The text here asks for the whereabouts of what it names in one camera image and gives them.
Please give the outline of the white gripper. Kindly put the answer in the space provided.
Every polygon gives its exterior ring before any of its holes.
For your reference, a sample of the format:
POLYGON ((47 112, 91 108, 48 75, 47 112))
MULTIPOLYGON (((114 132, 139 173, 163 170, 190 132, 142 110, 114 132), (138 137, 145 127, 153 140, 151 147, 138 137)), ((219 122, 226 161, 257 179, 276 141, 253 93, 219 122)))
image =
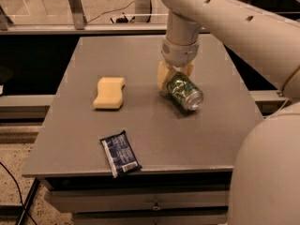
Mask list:
POLYGON ((158 64, 157 68, 157 87, 162 96, 166 96, 169 91, 167 88, 168 83, 176 73, 173 67, 181 68, 181 71, 190 76, 193 70, 191 63, 198 53, 200 43, 196 40, 189 45, 177 45, 169 41, 166 37, 162 40, 161 53, 164 61, 158 64))

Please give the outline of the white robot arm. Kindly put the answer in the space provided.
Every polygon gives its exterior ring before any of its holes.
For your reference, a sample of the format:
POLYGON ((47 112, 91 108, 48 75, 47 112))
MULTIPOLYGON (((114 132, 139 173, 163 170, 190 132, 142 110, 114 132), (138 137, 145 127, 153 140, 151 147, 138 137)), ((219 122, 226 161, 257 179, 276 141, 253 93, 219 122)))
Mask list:
POLYGON ((232 171, 228 225, 300 225, 300 25, 238 0, 161 0, 162 54, 188 68, 204 27, 235 55, 249 88, 276 88, 292 105, 252 129, 232 171))

